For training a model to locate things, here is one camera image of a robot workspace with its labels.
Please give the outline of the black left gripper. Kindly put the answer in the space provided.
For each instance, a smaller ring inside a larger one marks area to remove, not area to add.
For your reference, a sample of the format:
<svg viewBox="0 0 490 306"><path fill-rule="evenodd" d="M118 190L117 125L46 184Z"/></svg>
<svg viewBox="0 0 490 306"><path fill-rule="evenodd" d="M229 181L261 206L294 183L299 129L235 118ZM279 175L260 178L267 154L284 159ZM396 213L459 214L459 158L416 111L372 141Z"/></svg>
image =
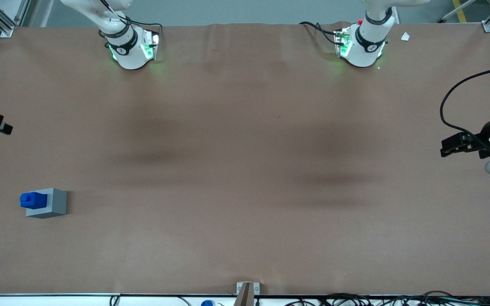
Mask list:
<svg viewBox="0 0 490 306"><path fill-rule="evenodd" d="M470 152L478 152L480 159L490 157L490 121L484 124L479 133L469 134L459 132L441 141L441 157Z"/></svg>

